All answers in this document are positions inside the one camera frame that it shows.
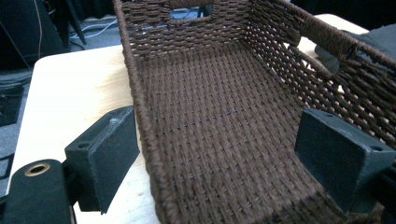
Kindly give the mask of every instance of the black cable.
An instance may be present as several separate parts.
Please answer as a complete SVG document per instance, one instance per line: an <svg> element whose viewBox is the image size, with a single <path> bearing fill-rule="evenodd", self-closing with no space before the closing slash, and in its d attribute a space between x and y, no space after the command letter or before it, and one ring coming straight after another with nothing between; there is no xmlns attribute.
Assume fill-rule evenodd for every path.
<svg viewBox="0 0 396 224"><path fill-rule="evenodd" d="M23 86L32 80L33 70L17 70L11 72L0 72L0 89L8 89Z"/></svg>
<svg viewBox="0 0 396 224"><path fill-rule="evenodd" d="M71 43L72 45L76 45L77 47L80 47L82 50L85 50L84 46L82 46L82 45L80 45L80 44L78 44L78 43L75 43L75 42L73 42L73 41L70 41L70 43Z"/></svg>
<svg viewBox="0 0 396 224"><path fill-rule="evenodd" d="M39 27L39 31L40 31L40 37L38 39L38 51L37 51L38 59L40 59L41 58L41 42L43 40L43 27L41 25L40 12L38 11L37 1L33 0L33 2L35 3L35 12L37 13L38 27Z"/></svg>
<svg viewBox="0 0 396 224"><path fill-rule="evenodd" d="M109 25L109 24L110 24L110 25L106 28L106 30L118 27L117 23L114 23L114 24L111 24L111 23L103 23L103 24L92 24L92 25L89 25L89 26L87 26L87 27L90 27L90 26L93 26L93 25L95 25L95 26L96 26L96 25L101 25L101 26L104 26L104 27L96 26L96 27L92 27L92 28L88 28L88 29L83 28L82 33L83 33L83 34L86 34L86 33L90 33L90 32L93 32L93 31L102 31L102 30L104 30L104 28L106 28L105 26L106 26L106 25ZM70 34L70 36L77 35L76 32L70 32L69 34Z"/></svg>

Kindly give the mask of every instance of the woven texture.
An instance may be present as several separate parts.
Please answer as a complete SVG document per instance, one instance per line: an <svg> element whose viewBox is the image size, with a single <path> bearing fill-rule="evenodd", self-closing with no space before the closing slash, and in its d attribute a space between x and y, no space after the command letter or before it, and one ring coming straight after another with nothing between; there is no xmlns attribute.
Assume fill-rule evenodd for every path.
<svg viewBox="0 0 396 224"><path fill-rule="evenodd" d="M396 62L283 1L215 0L184 21L169 1L114 4L161 222L378 222L380 208L345 216L293 148L305 106L395 147ZM335 75L302 35L339 59Z"/></svg>

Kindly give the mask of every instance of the light wooden table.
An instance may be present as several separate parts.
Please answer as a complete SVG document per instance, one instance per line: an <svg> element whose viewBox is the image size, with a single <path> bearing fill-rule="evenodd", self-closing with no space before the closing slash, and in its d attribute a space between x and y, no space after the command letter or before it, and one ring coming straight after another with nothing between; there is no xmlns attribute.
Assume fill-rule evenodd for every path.
<svg viewBox="0 0 396 224"><path fill-rule="evenodd" d="M318 16L340 29L367 32L333 15ZM315 57L304 38L300 49ZM64 161L64 148L106 112L131 105L121 46L66 53L35 65L11 173L32 161ZM81 213L78 223L158 223L142 154L122 182L105 215Z"/></svg>

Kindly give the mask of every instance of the screw hole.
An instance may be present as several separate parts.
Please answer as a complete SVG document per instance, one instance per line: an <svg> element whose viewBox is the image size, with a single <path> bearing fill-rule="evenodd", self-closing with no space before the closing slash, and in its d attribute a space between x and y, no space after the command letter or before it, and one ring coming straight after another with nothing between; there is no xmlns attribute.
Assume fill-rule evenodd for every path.
<svg viewBox="0 0 396 224"><path fill-rule="evenodd" d="M370 148L372 148L375 151L382 151L382 147L370 147Z"/></svg>
<svg viewBox="0 0 396 224"><path fill-rule="evenodd" d="M78 148L84 148L84 147L87 147L89 145L90 145L89 143L81 143L81 144L78 145Z"/></svg>
<svg viewBox="0 0 396 224"><path fill-rule="evenodd" d="M40 163L30 167L26 172L26 176L36 176L42 175L46 173L50 169L50 165L48 163Z"/></svg>

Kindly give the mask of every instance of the metal grommet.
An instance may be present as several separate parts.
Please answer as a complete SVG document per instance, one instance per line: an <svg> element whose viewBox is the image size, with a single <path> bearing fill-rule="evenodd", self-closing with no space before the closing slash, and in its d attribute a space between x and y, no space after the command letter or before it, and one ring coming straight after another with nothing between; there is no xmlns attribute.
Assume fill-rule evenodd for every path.
<svg viewBox="0 0 396 224"><path fill-rule="evenodd" d="M50 169L50 165L48 163L39 163L36 164L32 167L30 167L26 172L26 176L36 176L36 175L42 175L46 173Z"/></svg>

